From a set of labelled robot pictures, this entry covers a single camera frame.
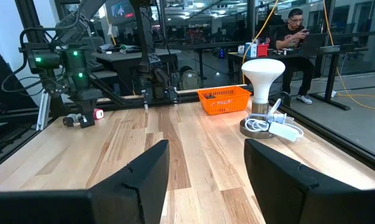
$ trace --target wooden tabletop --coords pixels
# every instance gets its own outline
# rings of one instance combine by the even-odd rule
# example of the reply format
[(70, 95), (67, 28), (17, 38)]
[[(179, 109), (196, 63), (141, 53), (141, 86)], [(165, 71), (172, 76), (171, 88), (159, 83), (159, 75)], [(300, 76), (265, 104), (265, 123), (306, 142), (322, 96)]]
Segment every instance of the wooden tabletop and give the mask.
[[(200, 103), (105, 113), (95, 126), (58, 119), (0, 165), (0, 191), (84, 189), (169, 139), (168, 192), (161, 223), (265, 223), (247, 177), (239, 121), (250, 111), (208, 116)], [(260, 142), (359, 189), (375, 172), (303, 128), (298, 142)]]
[[(173, 50), (173, 49), (169, 50), (169, 52), (171, 54), (181, 53), (180, 50)], [(159, 56), (167, 55), (167, 54), (169, 54), (169, 52), (166, 49), (156, 49), (156, 53)], [(92, 56), (94, 56), (96, 58), (103, 59), (103, 60), (107, 60), (109, 62), (115, 62), (115, 61), (120, 61), (120, 60), (129, 60), (129, 59), (141, 58), (142, 52), (128, 53), (128, 54), (122, 54), (120, 52), (113, 52), (112, 54), (93, 53)]]

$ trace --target ceiling light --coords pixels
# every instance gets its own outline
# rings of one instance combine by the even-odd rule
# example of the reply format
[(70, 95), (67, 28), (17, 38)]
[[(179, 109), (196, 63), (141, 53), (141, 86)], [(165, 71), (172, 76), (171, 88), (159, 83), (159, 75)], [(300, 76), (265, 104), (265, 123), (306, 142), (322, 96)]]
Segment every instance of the ceiling light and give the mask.
[(195, 2), (193, 3), (196, 7), (204, 7), (204, 3), (203, 2)]

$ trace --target light bulb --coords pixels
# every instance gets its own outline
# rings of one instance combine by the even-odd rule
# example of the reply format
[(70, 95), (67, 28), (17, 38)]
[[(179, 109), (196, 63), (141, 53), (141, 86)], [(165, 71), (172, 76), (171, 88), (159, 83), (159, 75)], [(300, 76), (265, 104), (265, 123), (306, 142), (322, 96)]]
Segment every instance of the light bulb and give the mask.
[(268, 103), (269, 88), (285, 69), (283, 62), (274, 59), (254, 59), (243, 64), (243, 74), (254, 88), (254, 103)]

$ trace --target jeans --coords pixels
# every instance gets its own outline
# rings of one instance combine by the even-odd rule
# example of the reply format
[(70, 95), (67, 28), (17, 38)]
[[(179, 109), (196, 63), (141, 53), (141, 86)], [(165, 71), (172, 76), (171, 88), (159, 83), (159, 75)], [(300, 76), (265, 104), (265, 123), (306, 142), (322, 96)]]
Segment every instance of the jeans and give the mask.
[(286, 66), (286, 70), (283, 73), (283, 91), (290, 94), (290, 84), (293, 79), (294, 71), (303, 71), (304, 77), (298, 91), (299, 95), (306, 95), (311, 88), (312, 76), (315, 71), (315, 67), (308, 58), (297, 57), (297, 58), (284, 58), (280, 60)]

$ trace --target monitor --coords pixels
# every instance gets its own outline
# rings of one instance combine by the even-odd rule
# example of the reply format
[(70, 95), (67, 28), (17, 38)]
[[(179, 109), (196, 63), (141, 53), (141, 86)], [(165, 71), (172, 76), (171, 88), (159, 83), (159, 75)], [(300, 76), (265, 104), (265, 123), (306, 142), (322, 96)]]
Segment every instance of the monitor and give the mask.
[(135, 12), (129, 0), (108, 0), (106, 11), (108, 22), (113, 25), (135, 21)]

